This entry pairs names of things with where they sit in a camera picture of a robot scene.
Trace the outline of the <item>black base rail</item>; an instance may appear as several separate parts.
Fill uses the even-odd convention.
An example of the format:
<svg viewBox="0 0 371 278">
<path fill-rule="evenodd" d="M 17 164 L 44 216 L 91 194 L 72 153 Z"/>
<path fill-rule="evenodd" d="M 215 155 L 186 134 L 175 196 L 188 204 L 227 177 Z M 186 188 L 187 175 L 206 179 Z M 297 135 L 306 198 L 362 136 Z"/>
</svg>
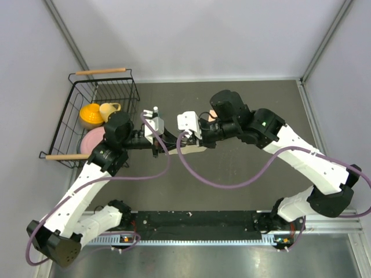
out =
<svg viewBox="0 0 371 278">
<path fill-rule="evenodd" d="M 274 221 L 259 211 L 134 211 L 91 246 L 127 247 L 140 235 L 141 246 L 290 247 L 304 220 Z"/>
</svg>

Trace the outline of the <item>white green glue stick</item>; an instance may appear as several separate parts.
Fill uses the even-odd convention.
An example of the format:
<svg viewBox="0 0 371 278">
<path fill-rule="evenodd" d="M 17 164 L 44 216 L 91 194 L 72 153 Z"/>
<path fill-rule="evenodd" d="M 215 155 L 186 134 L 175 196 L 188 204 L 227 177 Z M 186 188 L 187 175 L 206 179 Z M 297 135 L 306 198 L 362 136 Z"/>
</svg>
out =
<svg viewBox="0 0 371 278">
<path fill-rule="evenodd" d="M 154 107 L 153 108 L 153 117 L 154 118 L 156 118 L 156 117 L 158 117 L 159 116 L 159 109 L 158 109 L 158 107 Z"/>
</svg>

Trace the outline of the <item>pink plate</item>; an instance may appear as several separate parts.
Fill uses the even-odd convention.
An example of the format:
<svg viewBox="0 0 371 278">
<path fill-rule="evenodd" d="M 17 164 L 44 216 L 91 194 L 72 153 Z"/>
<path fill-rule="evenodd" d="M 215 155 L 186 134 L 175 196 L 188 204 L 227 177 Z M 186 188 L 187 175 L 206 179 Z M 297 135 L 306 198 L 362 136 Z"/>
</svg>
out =
<svg viewBox="0 0 371 278">
<path fill-rule="evenodd" d="M 94 148 L 103 140 L 105 134 L 104 127 L 97 127 L 90 130 L 82 139 L 80 153 L 90 155 Z"/>
</svg>

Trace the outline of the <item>yellow mug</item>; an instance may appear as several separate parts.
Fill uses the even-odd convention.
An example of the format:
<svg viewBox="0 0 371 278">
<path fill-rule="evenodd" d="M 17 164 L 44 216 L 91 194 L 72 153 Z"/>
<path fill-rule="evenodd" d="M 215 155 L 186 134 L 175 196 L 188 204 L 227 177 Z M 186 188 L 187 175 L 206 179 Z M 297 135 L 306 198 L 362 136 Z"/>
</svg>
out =
<svg viewBox="0 0 371 278">
<path fill-rule="evenodd" d="M 120 103 L 104 103 L 99 107 L 99 113 L 105 123 L 108 122 L 108 118 L 112 113 L 120 110 Z"/>
</svg>

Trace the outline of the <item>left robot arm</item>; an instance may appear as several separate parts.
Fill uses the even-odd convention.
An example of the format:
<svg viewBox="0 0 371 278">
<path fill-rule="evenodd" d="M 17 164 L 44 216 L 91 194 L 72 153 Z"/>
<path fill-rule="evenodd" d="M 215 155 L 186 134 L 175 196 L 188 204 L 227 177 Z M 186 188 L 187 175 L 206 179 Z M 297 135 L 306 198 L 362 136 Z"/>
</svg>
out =
<svg viewBox="0 0 371 278">
<path fill-rule="evenodd" d="M 90 218 L 81 218 L 101 188 L 117 179 L 115 171 L 105 170 L 93 162 L 86 163 L 61 201 L 40 221 L 31 221 L 28 225 L 30 238 L 26 247 L 26 262 L 30 266 L 46 262 L 31 260 L 30 249 L 34 247 L 46 260 L 66 268 L 91 240 L 111 228 L 128 228 L 132 221 L 131 215 L 111 205 L 105 206 Z"/>
</svg>

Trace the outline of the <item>orange bowl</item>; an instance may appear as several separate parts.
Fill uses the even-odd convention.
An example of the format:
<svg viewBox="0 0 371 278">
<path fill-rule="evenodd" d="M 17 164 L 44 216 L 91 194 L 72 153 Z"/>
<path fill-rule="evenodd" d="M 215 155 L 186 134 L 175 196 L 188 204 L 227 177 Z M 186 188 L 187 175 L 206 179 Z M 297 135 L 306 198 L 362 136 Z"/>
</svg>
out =
<svg viewBox="0 0 371 278">
<path fill-rule="evenodd" d="M 104 121 L 99 113 L 99 104 L 91 103 L 82 107 L 79 111 L 79 121 L 87 130 L 100 127 Z"/>
</svg>

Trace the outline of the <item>cream letter paper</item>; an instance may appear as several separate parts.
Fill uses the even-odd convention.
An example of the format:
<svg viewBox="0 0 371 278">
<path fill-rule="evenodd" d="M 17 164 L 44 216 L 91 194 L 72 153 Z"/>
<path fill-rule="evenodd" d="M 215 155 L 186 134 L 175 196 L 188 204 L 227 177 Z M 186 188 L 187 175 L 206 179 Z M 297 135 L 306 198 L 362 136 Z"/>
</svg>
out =
<svg viewBox="0 0 371 278">
<path fill-rule="evenodd" d="M 187 146 L 184 146 L 184 147 L 180 148 L 180 151 L 183 155 L 186 155 L 186 154 L 189 154 L 189 153 L 203 152 L 205 150 L 207 150 L 207 147 L 200 147 L 200 146 L 197 146 L 197 145 L 187 145 Z M 177 154 L 178 154 L 178 150 L 176 148 L 169 151 L 169 155 L 177 155 Z"/>
</svg>

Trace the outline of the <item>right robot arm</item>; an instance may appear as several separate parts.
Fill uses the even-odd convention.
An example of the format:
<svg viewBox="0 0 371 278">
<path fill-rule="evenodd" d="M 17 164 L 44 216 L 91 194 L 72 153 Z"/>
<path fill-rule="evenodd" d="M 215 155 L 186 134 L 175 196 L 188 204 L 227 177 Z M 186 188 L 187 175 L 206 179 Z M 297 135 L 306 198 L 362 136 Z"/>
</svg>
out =
<svg viewBox="0 0 371 278">
<path fill-rule="evenodd" d="M 308 189 L 277 200 L 270 215 L 275 228 L 284 229 L 298 218 L 313 214 L 336 218 L 350 205 L 352 188 L 359 180 L 357 165 L 342 166 L 323 159 L 322 153 L 280 116 L 266 108 L 251 111 L 237 92 L 222 90 L 210 104 L 215 113 L 210 122 L 194 111 L 177 116 L 178 128 L 186 131 L 189 143 L 215 148 L 218 141 L 236 137 L 277 155 L 312 182 Z"/>
</svg>

